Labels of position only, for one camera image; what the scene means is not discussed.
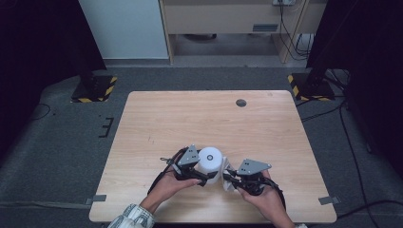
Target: power cord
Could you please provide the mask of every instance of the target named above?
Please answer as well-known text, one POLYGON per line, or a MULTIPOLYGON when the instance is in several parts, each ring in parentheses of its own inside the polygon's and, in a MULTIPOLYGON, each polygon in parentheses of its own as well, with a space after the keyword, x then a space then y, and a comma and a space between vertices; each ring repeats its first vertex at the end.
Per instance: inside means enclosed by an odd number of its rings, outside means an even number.
POLYGON ((288 38, 289 38, 290 41, 291 41, 290 43, 291 43, 292 48, 294 49, 294 51, 295 51, 299 56, 301 56, 300 53, 297 51, 296 46, 295 46, 294 43, 293 43, 293 39, 291 38, 290 32, 288 32, 287 27, 285 27, 284 19, 283 19, 283 15, 284 15, 284 3, 282 2, 282 0, 278 0, 278 5, 279 5, 279 13, 280 13, 279 38, 280 38, 281 42, 282 42, 282 43, 285 45, 285 47, 287 48, 287 51, 288 51, 288 53, 290 54, 290 56, 291 56, 292 59, 294 59, 294 60, 296 60, 296 61, 307 60, 307 56, 305 56, 305 58, 302 58, 302 59, 299 59, 299 58, 294 57, 294 55, 293 55, 293 53, 291 52, 291 50, 290 50, 290 49, 288 48, 288 46, 285 44, 285 41, 282 39, 282 27, 284 27, 285 32, 286 32, 288 38))
MULTIPOLYGON (((304 105, 304 104, 306 104, 306 103, 308 103, 308 102, 311 102, 311 101, 306 101, 306 102, 304 102, 304 103, 297 104, 296 106, 304 105)), ((355 156, 355 151, 354 151, 354 149, 353 149, 353 146, 352 146, 352 143, 351 143, 351 139, 350 139, 350 136, 349 136, 349 134, 348 134, 347 127, 346 127, 346 124, 345 124, 345 122, 344 122, 343 115, 342 115, 342 107, 343 107, 346 103, 347 103, 347 99, 345 99, 345 100, 344 100, 340 105, 338 105, 336 108, 333 108, 333 109, 331 109, 331 110, 329 110, 329 111, 327 111, 327 112, 324 112, 324 113, 319 113, 319 114, 313 115, 313 116, 311 116, 311 117, 303 118, 303 119, 301 119, 301 120, 302 120, 303 122, 306 122, 306 121, 312 120, 312 119, 314 119, 314 118, 316 118, 316 117, 319 117, 319 116, 322 116, 322 115, 326 115, 326 114, 329 114, 329 113, 331 113, 331 112, 334 112, 334 111, 338 110, 338 112, 339 112, 339 117, 340 117, 340 120, 341 120, 341 124, 342 124, 342 126, 343 126, 343 130, 344 130, 344 133, 345 133, 345 135, 346 135, 346 138, 347 138, 347 141, 348 141, 348 144, 349 144, 349 146, 350 146, 350 150, 351 150, 351 152, 352 152, 353 159, 354 159, 354 162, 355 162, 355 169, 356 169, 356 172, 357 172, 357 174, 358 174, 359 186, 360 186, 360 190, 361 190, 362 197, 363 197, 363 200, 364 200, 364 205, 363 205, 363 206, 360 206, 360 207, 358 207, 358 208, 356 208, 356 209, 354 209, 354 210, 352 210, 352 211, 350 211, 350 212, 348 212, 348 213, 346 213, 346 214, 343 214, 343 215, 341 215, 341 216, 338 216, 337 219, 344 219, 344 218, 346 218, 346 217, 348 217, 348 216, 350 216, 350 215, 352 215, 352 214, 354 214, 354 213, 356 213, 356 212, 358 212, 358 211, 360 211, 360 210, 366 209, 367 212, 368 212, 368 215, 369 215, 369 217, 370 217, 370 219, 371 219, 371 221, 372 221, 373 224, 374 224, 374 226, 375 226, 376 228, 379 228, 379 225, 377 224, 376 220, 374 219, 374 216, 373 216, 373 214, 372 214, 372 212, 371 212, 370 207, 375 206, 375 205, 379 205, 379 204, 384 204, 384 203, 394 203, 394 204, 398 204, 398 205, 403 206, 403 202, 399 202, 399 201, 396 201, 396 200, 384 199, 384 200, 378 200, 378 201, 374 201, 374 202, 368 203, 368 201, 367 201, 367 196, 366 196, 365 190, 364 190, 364 184, 363 184, 363 181, 362 181, 362 178, 361 178, 361 172, 360 172, 360 170, 359 170, 358 162, 357 162, 357 159, 356 159, 356 156, 355 156)))
POLYGON ((49 106, 48 104, 40 103, 40 104, 38 104, 38 105, 43 105, 43 106, 47 107, 47 108, 48 108, 48 111, 47 111, 47 113, 45 113, 45 114, 42 115, 41 117, 30 119, 30 121, 38 121, 38 120, 41 120, 41 119, 45 118, 45 117, 49 114, 49 112, 51 111, 51 108, 50 108, 50 106, 49 106))

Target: white cabinet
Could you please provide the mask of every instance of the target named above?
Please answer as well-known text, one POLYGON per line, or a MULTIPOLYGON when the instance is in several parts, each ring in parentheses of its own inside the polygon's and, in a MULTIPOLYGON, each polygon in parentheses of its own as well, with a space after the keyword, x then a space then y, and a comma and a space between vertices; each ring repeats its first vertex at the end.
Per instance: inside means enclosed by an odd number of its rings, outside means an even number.
POLYGON ((157 0, 79 0, 104 59, 168 59, 157 0))

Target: gray carpet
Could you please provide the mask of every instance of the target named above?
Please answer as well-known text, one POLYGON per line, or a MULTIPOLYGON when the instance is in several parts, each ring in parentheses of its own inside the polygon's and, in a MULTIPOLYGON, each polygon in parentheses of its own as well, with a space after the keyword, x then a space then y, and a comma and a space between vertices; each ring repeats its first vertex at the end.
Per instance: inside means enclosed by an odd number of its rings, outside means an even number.
MULTIPOLYGON (((130 91, 291 91, 286 76, 303 71, 303 68, 264 67, 111 68, 108 73, 117 76, 118 81, 109 100, 89 104, 70 102, 70 96, 79 82, 78 77, 51 85, 44 90, 41 104, 32 114, 32 121, 21 133, 9 159, 0 169, 0 202, 83 204, 85 199, 94 196, 130 91), (106 118, 114 118, 113 125, 107 138, 99 138, 106 133, 103 128, 109 123, 106 118)), ((342 98, 337 98, 331 102, 310 102, 299 106, 298 112, 301 118, 306 118, 333 109, 342 101, 342 98)), ((345 108, 342 113, 368 202, 402 202, 403 180, 381 155, 367 152, 366 143, 351 113, 345 108)), ((338 110, 303 124, 330 195, 341 199, 341 203, 335 205, 337 214, 340 216, 362 206, 364 202, 357 170, 338 110)), ((379 227, 401 227, 403 224, 403 206, 380 204, 371 207, 371 211, 379 227)), ((3 206, 0 208, 0 227, 102 227, 103 224, 92 223, 88 213, 88 209, 3 206)), ((375 226, 366 210, 361 210, 333 224, 316 227, 375 226)))

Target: wrist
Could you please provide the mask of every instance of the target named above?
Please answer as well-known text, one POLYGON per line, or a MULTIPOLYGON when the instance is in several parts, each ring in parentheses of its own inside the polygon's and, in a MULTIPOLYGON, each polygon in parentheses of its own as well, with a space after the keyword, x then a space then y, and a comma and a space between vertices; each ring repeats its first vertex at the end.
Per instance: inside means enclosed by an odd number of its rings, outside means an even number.
POLYGON ((158 197, 149 194, 143 199, 143 201, 140 203, 140 206, 142 206, 145 210, 154 215, 155 211, 157 210, 157 208, 160 206, 161 203, 162 201, 158 197))

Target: floor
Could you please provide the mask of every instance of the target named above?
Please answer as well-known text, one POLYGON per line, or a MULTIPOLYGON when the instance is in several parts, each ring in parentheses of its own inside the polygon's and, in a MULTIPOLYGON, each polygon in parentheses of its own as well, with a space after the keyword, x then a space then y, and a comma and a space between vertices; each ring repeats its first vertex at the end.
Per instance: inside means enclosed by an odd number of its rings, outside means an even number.
MULTIPOLYGON (((298 48, 307 48, 309 37, 305 35, 298 48)), ((96 193, 117 129, 114 124, 109 137, 101 139, 99 135, 105 133, 102 125, 107 124, 108 117, 119 122, 130 91, 285 89, 292 92, 286 76, 309 72, 304 60, 280 63, 268 35, 218 34, 215 40, 204 41, 183 36, 178 42, 172 65, 161 60, 106 60, 108 71, 96 74, 118 77, 108 102, 70 103, 69 96, 79 82, 77 77, 44 90, 32 121, 12 148, 12 156, 0 169, 0 228, 106 226, 88 219, 89 208, 83 202, 96 193), (52 204, 54 207, 38 206, 37 203, 43 202, 55 204, 52 204)), ((342 70, 329 71, 329 76, 332 73, 342 82, 348 81, 342 70)), ((342 95, 335 86, 333 90, 342 95)), ((341 200, 335 204, 337 222, 308 225, 400 227, 403 224, 403 180, 382 155, 367 151, 354 117, 345 106, 339 108, 343 100, 295 101, 329 194, 341 200), (366 208, 362 208, 364 194, 369 203, 375 203, 370 207, 374 222, 366 208)), ((157 224, 156 227, 238 228, 242 225, 157 224)))

